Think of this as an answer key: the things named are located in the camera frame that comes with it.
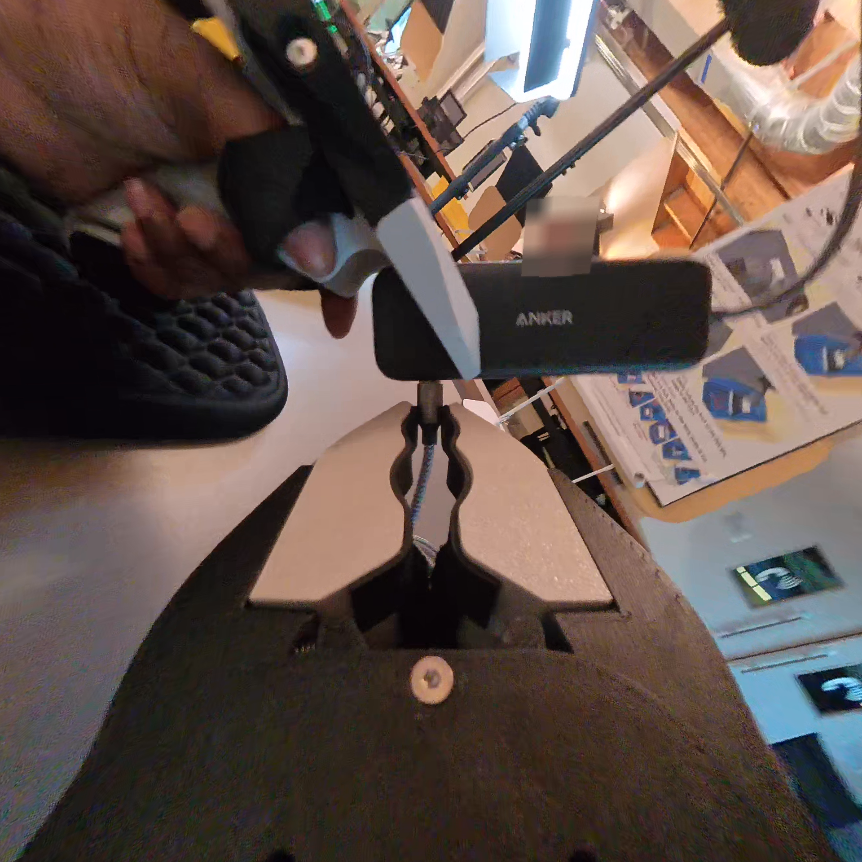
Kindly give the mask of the silver air duct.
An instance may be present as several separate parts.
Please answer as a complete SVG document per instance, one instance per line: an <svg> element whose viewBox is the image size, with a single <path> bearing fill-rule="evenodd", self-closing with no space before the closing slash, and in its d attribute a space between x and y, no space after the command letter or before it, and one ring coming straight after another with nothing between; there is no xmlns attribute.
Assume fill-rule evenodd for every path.
<svg viewBox="0 0 862 862"><path fill-rule="evenodd" d="M781 71L735 70L730 75L727 105L767 147L791 154L826 154L858 135L859 60L848 64L823 97L791 87Z"/></svg>

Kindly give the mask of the phone sign window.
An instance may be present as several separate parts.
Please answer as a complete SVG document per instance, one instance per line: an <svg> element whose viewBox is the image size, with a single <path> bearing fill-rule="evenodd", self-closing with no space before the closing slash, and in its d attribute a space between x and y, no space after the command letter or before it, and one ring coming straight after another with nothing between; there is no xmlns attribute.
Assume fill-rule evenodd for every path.
<svg viewBox="0 0 862 862"><path fill-rule="evenodd" d="M800 674L796 681L821 717L861 710L860 663Z"/></svg>
<svg viewBox="0 0 862 862"><path fill-rule="evenodd" d="M816 545L735 566L729 570L729 576L752 609L845 587Z"/></svg>

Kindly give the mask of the black microphone on boom pole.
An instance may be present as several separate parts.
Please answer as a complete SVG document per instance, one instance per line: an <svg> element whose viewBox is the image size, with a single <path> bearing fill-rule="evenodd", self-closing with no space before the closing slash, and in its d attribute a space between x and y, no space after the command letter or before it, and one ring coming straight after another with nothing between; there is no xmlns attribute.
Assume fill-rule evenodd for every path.
<svg viewBox="0 0 862 862"><path fill-rule="evenodd" d="M574 167L580 158L604 141L634 113L641 110L697 59L706 55L724 36L730 36L739 58L751 66L773 66L790 57L812 28L818 3L726 1L720 2L719 5L723 16L714 27L700 36L678 57L668 61L651 80L635 91L552 166L524 187L501 210L473 230L453 250L453 260L464 258L510 217L523 210L532 200L539 198L557 178Z"/></svg>

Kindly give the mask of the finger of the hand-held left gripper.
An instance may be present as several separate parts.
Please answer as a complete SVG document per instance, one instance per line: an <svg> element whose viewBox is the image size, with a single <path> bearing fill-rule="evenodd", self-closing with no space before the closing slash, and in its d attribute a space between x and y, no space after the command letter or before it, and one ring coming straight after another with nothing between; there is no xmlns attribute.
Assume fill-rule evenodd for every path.
<svg viewBox="0 0 862 862"><path fill-rule="evenodd" d="M478 311L425 201L400 203L380 220L376 234L458 376L476 378L481 369Z"/></svg>

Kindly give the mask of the printed instruction poster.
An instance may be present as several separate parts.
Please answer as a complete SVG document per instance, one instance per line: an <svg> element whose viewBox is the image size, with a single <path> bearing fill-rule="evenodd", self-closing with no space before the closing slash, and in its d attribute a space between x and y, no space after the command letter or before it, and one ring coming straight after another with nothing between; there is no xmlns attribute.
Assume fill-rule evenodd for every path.
<svg viewBox="0 0 862 862"><path fill-rule="evenodd" d="M828 268L789 291L837 226L849 178L695 252L712 273L714 308L764 306L712 324L698 365L572 380L599 439L626 479L644 479L653 509L860 423L860 218Z"/></svg>

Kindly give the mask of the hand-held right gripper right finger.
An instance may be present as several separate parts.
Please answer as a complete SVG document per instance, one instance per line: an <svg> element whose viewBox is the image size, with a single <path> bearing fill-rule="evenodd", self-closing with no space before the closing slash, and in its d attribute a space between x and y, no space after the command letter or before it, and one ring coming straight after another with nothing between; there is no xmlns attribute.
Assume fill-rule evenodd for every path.
<svg viewBox="0 0 862 862"><path fill-rule="evenodd" d="M543 604L611 604L609 587L551 473L527 447L462 404L441 428L456 551Z"/></svg>

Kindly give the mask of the person's left hand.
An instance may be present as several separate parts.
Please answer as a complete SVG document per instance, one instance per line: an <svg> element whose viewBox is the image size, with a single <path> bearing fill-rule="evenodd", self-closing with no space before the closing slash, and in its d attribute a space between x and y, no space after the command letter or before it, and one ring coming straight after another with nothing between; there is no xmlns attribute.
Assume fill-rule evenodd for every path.
<svg viewBox="0 0 862 862"><path fill-rule="evenodd" d="M302 287L292 272L253 277L231 221L179 209L144 180L285 125L169 5L2 2L1 121L2 167L53 214L124 188L126 263L156 296Z"/></svg>

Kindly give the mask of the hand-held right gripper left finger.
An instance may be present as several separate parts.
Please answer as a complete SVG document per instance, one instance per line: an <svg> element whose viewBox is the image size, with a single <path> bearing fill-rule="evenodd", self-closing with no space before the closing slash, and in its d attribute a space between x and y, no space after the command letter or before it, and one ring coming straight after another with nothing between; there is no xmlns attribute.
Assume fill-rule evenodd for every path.
<svg viewBox="0 0 862 862"><path fill-rule="evenodd" d="M348 604L408 551L414 406L397 403L313 465L249 595L251 604Z"/></svg>

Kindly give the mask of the black usb hub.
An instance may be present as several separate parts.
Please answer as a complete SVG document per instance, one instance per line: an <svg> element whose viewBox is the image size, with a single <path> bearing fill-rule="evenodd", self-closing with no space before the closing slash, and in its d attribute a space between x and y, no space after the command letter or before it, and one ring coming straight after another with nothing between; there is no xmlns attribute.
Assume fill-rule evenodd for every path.
<svg viewBox="0 0 862 862"><path fill-rule="evenodd" d="M809 268L748 296L749 304L713 308L713 276L692 257L594 259L584 272L538 274L529 261L459 263L478 314L479 354L459 367L433 324L389 267L372 286L375 360L387 377L443 381L624 371L673 372L706 357L709 329L781 307L840 253L855 216L835 214L833 232Z"/></svg>

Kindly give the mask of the black quilted pad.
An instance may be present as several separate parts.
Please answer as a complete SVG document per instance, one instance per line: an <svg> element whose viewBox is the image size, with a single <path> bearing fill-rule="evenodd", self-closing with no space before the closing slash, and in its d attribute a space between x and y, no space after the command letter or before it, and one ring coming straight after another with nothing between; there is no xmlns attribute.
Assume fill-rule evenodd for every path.
<svg viewBox="0 0 862 862"><path fill-rule="evenodd" d="M254 435L288 378L250 290L167 301L122 250L46 212L1 221L3 438L209 443Z"/></svg>

